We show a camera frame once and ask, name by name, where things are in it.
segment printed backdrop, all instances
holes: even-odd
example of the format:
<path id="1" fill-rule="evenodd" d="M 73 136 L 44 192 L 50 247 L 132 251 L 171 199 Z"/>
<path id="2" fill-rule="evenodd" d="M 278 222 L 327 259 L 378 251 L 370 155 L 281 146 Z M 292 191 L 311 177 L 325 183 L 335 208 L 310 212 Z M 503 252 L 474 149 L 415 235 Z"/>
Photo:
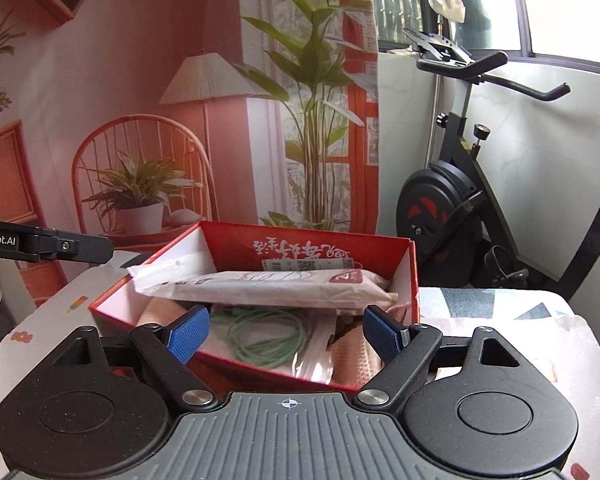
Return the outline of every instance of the printed backdrop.
<path id="1" fill-rule="evenodd" d="M 377 68 L 372 0 L 0 0 L 0 219 L 373 233 Z M 38 305 L 86 268 L 18 265 Z"/>

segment black handlebar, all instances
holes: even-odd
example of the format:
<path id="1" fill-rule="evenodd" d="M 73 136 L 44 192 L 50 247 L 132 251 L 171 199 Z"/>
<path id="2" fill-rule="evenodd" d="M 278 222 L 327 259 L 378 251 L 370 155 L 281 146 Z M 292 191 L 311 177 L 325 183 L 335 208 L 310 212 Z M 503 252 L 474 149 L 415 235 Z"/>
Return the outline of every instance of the black handlebar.
<path id="1" fill-rule="evenodd" d="M 461 66 L 453 66 L 440 61 L 432 61 L 423 58 L 416 60 L 416 66 L 423 72 L 431 72 L 452 79 L 467 80 L 478 77 L 499 66 L 503 66 L 507 63 L 507 60 L 507 54 L 499 50 L 493 54 L 489 54 L 487 57 L 474 61 L 473 63 Z"/>
<path id="2" fill-rule="evenodd" d="M 533 99 L 538 99 L 539 101 L 549 102 L 555 101 L 560 97 L 567 95 L 571 92 L 571 87 L 567 85 L 567 83 L 562 83 L 560 86 L 549 90 L 548 92 L 541 92 L 535 90 L 533 88 L 529 88 L 528 86 L 521 85 L 520 83 L 516 83 L 515 81 L 510 81 L 509 79 L 505 79 L 503 77 L 499 77 L 493 74 L 482 74 L 480 76 L 480 81 L 493 83 L 494 85 L 504 86 L 504 88 L 509 88 L 511 90 L 515 90 L 516 92 L 520 92 L 521 94 L 528 95 Z"/>

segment gray ridged plate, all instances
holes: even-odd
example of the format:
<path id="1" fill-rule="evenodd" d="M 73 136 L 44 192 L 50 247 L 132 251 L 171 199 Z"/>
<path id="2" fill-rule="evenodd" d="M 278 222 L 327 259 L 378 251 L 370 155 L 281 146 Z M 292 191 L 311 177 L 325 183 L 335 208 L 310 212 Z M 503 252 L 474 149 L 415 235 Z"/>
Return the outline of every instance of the gray ridged plate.
<path id="1" fill-rule="evenodd" d="M 233 394 L 216 412 L 184 416 L 156 454 L 110 480 L 454 478 L 462 477 L 411 449 L 389 416 L 361 413 L 334 393 Z"/>

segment silver screw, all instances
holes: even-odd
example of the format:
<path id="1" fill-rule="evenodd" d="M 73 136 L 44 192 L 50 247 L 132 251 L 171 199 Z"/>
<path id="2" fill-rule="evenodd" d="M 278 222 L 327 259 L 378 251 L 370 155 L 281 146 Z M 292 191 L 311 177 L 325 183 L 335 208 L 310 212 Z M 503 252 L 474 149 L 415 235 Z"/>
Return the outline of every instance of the silver screw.
<path id="1" fill-rule="evenodd" d="M 382 390 L 362 390 L 358 394 L 358 400 L 370 406 L 379 406 L 389 402 L 389 394 Z"/>
<path id="2" fill-rule="evenodd" d="M 214 394 L 206 390 L 187 390 L 182 394 L 182 400 L 191 406 L 205 406 L 214 400 Z"/>

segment cardboard box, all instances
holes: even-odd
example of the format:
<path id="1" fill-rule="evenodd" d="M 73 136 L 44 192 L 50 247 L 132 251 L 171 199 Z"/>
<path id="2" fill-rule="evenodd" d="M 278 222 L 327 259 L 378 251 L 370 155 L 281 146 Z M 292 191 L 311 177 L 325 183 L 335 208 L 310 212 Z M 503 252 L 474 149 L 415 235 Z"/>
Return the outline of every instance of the cardboard box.
<path id="1" fill-rule="evenodd" d="M 405 322 L 419 322 L 414 243 L 406 238 L 333 233 L 293 228 L 202 221 L 151 256 L 145 263 L 199 253 L 200 275 L 222 270 L 262 270 L 264 260 L 352 258 L 357 268 L 392 280 L 389 291 L 405 305 Z M 136 326 L 151 298 L 134 290 L 126 276 L 90 305 L 95 317 L 129 330 Z M 196 353 L 189 367 L 216 393 L 232 390 L 307 392 L 339 390 L 346 384 L 298 380 L 239 362 Z"/>

